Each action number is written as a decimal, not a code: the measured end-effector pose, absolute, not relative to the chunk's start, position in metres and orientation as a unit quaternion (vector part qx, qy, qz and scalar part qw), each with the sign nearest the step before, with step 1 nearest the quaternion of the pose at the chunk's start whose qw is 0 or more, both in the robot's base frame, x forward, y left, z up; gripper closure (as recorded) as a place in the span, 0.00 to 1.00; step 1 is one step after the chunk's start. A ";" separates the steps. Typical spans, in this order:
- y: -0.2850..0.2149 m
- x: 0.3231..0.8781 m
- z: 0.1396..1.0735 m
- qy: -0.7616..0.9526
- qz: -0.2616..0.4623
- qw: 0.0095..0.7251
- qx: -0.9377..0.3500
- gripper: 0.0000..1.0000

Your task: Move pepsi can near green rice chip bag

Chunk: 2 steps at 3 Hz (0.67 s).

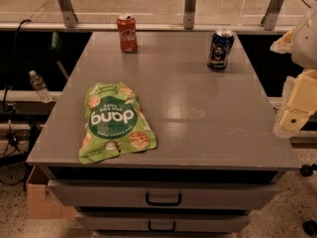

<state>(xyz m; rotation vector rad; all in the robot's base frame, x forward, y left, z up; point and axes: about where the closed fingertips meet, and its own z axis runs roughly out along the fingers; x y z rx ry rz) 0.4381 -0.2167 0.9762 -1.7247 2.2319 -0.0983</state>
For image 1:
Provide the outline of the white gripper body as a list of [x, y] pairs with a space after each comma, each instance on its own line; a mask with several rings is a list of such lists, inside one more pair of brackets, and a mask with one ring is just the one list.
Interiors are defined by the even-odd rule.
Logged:
[[291, 58], [302, 67], [317, 67], [317, 4], [307, 11], [295, 28]]

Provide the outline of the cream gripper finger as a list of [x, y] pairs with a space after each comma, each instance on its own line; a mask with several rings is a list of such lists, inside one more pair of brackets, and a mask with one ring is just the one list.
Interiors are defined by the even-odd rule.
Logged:
[[286, 78], [273, 134], [282, 139], [291, 138], [303, 128], [316, 111], [317, 70], [305, 68], [297, 77]]
[[294, 32], [294, 29], [287, 31], [281, 38], [274, 41], [269, 49], [278, 54], [290, 54]]

